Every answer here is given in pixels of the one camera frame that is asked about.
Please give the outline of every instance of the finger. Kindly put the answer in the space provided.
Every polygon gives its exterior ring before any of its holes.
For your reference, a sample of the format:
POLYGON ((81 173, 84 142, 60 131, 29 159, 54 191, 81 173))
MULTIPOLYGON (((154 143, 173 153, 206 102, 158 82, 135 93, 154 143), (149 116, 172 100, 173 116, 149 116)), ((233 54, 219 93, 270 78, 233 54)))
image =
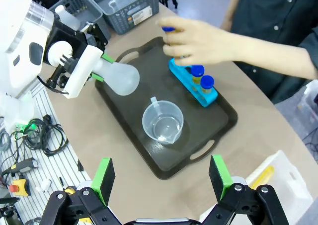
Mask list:
POLYGON ((164 45, 163 52, 172 57, 182 57, 191 55, 192 50, 187 45, 164 45))
POLYGON ((186 44, 189 42, 188 34, 186 33, 173 33, 173 34, 166 34, 163 37, 163 41, 166 44, 186 44))
POLYGON ((174 63, 178 66, 189 66, 197 64, 194 56, 174 59, 174 63))
POLYGON ((183 19, 180 17, 167 17, 167 18, 161 18, 157 25, 161 27, 173 27, 176 30, 183 31, 185 30, 189 25, 191 25, 193 20, 183 19))

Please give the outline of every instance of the red button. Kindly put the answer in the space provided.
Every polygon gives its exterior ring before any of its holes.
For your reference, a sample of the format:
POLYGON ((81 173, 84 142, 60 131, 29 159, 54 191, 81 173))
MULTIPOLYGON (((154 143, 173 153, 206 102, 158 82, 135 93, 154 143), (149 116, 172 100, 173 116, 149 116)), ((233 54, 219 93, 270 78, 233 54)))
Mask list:
POLYGON ((10 185, 9 185, 9 191, 10 191, 11 193, 19 192, 19 186, 10 184, 10 185))

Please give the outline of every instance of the white label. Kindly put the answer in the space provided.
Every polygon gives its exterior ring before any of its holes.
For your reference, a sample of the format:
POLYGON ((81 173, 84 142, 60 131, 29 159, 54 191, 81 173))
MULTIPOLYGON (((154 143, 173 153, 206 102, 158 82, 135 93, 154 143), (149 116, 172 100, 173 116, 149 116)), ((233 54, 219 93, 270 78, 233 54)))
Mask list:
POLYGON ((150 6, 147 6, 145 9, 133 14, 134 24, 138 25, 139 23, 148 19, 152 15, 153 15, 153 10, 151 9, 150 6))

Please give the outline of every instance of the shirt sleeve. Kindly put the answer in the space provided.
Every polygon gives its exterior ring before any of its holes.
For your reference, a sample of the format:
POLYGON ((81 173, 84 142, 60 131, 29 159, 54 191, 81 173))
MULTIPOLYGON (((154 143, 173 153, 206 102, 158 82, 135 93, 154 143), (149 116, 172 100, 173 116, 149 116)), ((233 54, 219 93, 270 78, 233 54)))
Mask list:
POLYGON ((310 35, 308 35, 299 45, 306 49, 314 66, 318 69, 318 26, 315 27, 310 35))

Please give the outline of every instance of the blue cap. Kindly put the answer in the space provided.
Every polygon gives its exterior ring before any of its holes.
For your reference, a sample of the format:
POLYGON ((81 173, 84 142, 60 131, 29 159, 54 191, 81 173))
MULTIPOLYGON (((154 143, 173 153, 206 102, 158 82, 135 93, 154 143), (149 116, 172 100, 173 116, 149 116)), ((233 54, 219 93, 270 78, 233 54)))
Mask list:
POLYGON ((175 31, 175 28, 174 27, 163 27, 162 28, 164 32, 172 32, 172 31, 175 31))
POLYGON ((204 67, 202 65, 192 65, 191 74, 194 77, 201 77, 204 74, 204 67))
POLYGON ((204 75, 201 78, 201 87, 204 89, 210 89, 214 85, 214 79, 209 75, 204 75))

